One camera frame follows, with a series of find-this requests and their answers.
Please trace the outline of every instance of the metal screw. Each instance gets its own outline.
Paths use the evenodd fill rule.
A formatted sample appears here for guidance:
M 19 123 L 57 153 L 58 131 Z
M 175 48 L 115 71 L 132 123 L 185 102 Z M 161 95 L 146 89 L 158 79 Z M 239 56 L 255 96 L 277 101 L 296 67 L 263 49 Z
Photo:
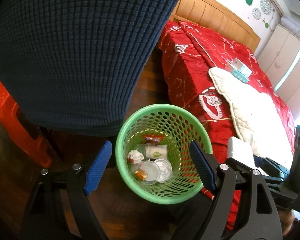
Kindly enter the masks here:
M 48 174 L 49 170 L 48 169 L 43 169 L 41 170 L 41 175 L 46 175 Z
M 223 163 L 223 164 L 220 165 L 220 168 L 221 168 L 222 170 L 226 171 L 226 170 L 229 169 L 229 166 L 227 166 L 226 164 Z
M 73 164 L 72 169 L 74 169 L 75 171 L 80 170 L 81 169 L 81 164 L 80 163 Z
M 253 172 L 253 174 L 256 175 L 256 176 L 260 175 L 259 170 L 253 170 L 252 172 Z

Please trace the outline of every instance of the navy blue fabric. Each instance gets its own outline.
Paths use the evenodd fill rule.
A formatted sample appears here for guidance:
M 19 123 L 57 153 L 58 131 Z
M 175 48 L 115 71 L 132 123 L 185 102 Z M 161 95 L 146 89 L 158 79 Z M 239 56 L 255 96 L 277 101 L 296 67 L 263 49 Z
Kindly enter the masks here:
M 0 81 L 32 123 L 118 133 L 178 0 L 4 0 Z

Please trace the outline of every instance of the plastic lid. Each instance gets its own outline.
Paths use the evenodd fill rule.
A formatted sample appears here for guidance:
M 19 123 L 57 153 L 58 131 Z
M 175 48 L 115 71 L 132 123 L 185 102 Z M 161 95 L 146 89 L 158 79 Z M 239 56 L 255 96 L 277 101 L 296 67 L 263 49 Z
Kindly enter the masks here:
M 165 158 L 159 158 L 154 161 L 158 166 L 165 166 L 168 169 L 172 170 L 171 163 Z
M 158 182 L 164 183 L 167 182 L 172 177 L 171 169 L 167 168 L 166 166 L 159 166 L 160 168 L 160 178 Z
M 152 161 L 142 162 L 140 169 L 145 171 L 148 174 L 148 177 L 145 180 L 143 180 L 142 183 L 147 185 L 152 185 L 159 181 L 161 175 L 160 168 L 154 162 Z

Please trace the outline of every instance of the orange plastic stool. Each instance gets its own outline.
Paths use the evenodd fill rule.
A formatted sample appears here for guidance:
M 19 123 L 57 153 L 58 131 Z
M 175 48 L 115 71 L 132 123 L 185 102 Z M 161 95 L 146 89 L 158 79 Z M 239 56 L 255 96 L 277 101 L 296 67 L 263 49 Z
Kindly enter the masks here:
M 52 158 L 47 154 L 47 143 L 39 135 L 37 139 L 31 138 L 29 133 L 18 121 L 19 107 L 12 96 L 0 82 L 0 123 L 7 130 L 12 141 L 30 158 L 44 168 L 48 168 Z

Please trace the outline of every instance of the trash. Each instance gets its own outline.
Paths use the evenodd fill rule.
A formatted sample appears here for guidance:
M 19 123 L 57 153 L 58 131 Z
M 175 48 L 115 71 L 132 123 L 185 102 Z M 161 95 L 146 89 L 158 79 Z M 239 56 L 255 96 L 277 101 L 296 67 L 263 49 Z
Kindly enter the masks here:
M 150 159 L 167 158 L 167 145 L 138 144 L 137 151 Z
M 160 169 L 160 178 L 158 182 L 164 183 L 171 179 L 173 172 L 172 172 L 172 165 L 171 163 L 164 158 L 156 159 L 154 161 L 155 164 L 159 166 Z
M 143 139 L 146 140 L 145 143 L 151 143 L 154 145 L 158 145 L 165 137 L 165 135 L 158 134 L 144 134 L 142 135 Z
M 142 153 L 138 152 L 137 150 L 132 150 L 128 153 L 127 158 L 132 164 L 137 164 L 142 162 L 145 157 Z
M 148 174 L 144 170 L 136 170 L 134 174 L 139 180 L 145 180 L 148 177 Z
M 152 161 L 143 161 L 140 170 L 147 173 L 147 177 L 142 181 L 142 183 L 152 185 L 159 181 L 160 178 L 160 168 L 157 164 Z
M 154 161 L 154 163 L 157 164 L 158 166 L 166 166 L 167 168 L 169 168 L 170 170 L 172 170 L 171 163 L 167 159 L 165 159 L 165 158 L 156 159 Z

